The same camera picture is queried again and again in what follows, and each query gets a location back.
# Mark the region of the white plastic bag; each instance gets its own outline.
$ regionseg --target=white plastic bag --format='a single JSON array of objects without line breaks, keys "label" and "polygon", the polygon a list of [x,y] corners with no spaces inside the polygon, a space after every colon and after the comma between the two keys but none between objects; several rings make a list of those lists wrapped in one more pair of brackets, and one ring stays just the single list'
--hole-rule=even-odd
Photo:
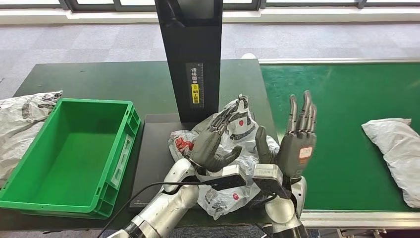
[{"label": "white plastic bag", "polygon": [[404,201],[420,207],[420,136],[410,123],[411,119],[402,118],[370,120],[362,128],[381,150]]},{"label": "white plastic bag", "polygon": [[62,91],[0,100],[0,187],[25,154]]},{"label": "white plastic bag", "polygon": [[[246,175],[247,185],[221,191],[216,191],[208,185],[199,186],[198,204],[215,220],[222,215],[245,206],[260,192],[260,189],[252,180],[254,165],[258,163],[258,154],[255,146],[255,134],[258,129],[258,124],[252,119],[251,113],[249,112],[248,98],[240,95],[240,99],[231,101],[223,110],[237,102],[239,103],[237,111],[243,113],[244,116],[228,125],[226,132],[222,135],[221,143],[216,153],[225,155],[236,145],[242,146],[241,154],[231,165],[239,165],[240,169]],[[180,130],[171,134],[168,144],[175,161],[189,155],[199,133],[207,128],[218,114],[213,114],[194,127],[192,131]],[[275,152],[278,151],[278,144],[270,136],[267,136],[267,143],[272,150]],[[221,175],[219,174],[221,173],[220,171],[207,173],[209,176]]]}]

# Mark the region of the green storage bin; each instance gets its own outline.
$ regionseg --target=green storage bin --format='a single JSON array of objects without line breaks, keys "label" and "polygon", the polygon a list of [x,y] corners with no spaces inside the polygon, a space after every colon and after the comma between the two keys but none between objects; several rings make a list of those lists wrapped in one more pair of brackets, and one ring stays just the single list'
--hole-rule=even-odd
[{"label": "green storage bin", "polygon": [[139,125],[129,101],[59,100],[0,190],[0,207],[108,218]]}]

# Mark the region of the yellow label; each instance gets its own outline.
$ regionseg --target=yellow label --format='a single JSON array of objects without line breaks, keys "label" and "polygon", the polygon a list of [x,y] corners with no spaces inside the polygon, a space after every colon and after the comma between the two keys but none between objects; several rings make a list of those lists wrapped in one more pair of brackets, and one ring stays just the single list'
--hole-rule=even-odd
[{"label": "yellow label", "polygon": [[193,95],[193,104],[200,103],[200,95],[198,93],[198,84],[191,84],[191,95]]}]

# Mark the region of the green conveyor belt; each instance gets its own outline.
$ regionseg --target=green conveyor belt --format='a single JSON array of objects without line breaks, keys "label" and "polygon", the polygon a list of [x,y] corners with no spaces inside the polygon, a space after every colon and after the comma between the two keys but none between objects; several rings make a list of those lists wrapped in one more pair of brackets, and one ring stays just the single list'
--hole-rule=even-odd
[{"label": "green conveyor belt", "polygon": [[304,171],[305,209],[420,211],[408,207],[361,124],[412,118],[420,132],[420,63],[262,65],[279,136],[288,96],[309,89],[318,108],[317,145]]}]

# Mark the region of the gray carpet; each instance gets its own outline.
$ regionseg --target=gray carpet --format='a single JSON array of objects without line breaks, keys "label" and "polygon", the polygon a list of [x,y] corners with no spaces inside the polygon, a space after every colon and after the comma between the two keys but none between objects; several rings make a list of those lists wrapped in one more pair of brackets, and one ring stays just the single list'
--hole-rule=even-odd
[{"label": "gray carpet", "polygon": [[[224,24],[222,58],[420,58],[420,24]],[[157,24],[0,26],[0,99],[37,63],[165,60]],[[91,238],[98,231],[0,233],[0,238]],[[179,228],[171,237],[259,238],[254,226]]]}]

